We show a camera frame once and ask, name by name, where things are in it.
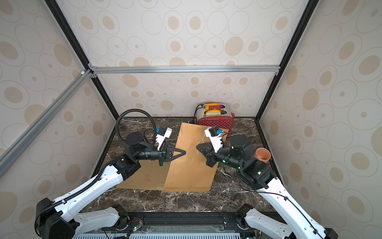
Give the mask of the kraft file bag stack bottom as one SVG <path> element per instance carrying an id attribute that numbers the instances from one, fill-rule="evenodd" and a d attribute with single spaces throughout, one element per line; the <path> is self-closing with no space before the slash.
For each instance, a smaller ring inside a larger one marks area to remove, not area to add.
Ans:
<path id="1" fill-rule="evenodd" d="M 217 164 L 206 165 L 205 157 L 197 150 L 197 145 L 210 143 L 205 136 L 206 126 L 182 123 L 176 148 L 186 151 L 186 155 L 170 164 L 163 191 L 165 192 L 208 192 L 211 188 Z"/>

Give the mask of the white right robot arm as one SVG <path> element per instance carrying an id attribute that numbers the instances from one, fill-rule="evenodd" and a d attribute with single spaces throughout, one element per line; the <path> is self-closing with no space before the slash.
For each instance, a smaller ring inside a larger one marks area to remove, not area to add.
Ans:
<path id="1" fill-rule="evenodd" d="M 217 163 L 236 169 L 239 181 L 249 186 L 250 192 L 260 194 L 283 219 L 279 222 L 250 205 L 243 205 L 236 213 L 240 228 L 259 230 L 273 239 L 337 239 L 332 228 L 324 228 L 311 217 L 288 193 L 267 161 L 271 154 L 265 148 L 254 149 L 244 134 L 229 137 L 229 146 L 223 143 L 224 132 L 208 128 L 205 135 L 209 143 L 197 145 L 210 167 Z"/>

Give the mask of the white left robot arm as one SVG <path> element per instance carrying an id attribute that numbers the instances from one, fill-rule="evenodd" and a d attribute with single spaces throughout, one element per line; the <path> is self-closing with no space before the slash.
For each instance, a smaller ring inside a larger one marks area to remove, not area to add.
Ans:
<path id="1" fill-rule="evenodd" d="M 34 229 L 39 237 L 71 239 L 92 230 L 118 225 L 125 217 L 121 206 L 92 213 L 81 211 L 105 191 L 131 177 L 140 169 L 142 160 L 157 160 L 163 165 L 186 155 L 186 151 L 166 144 L 162 135 L 148 143 L 141 133 L 134 132 L 121 143 L 123 154 L 105 165 L 95 177 L 52 201 L 45 198 L 38 202 Z"/>

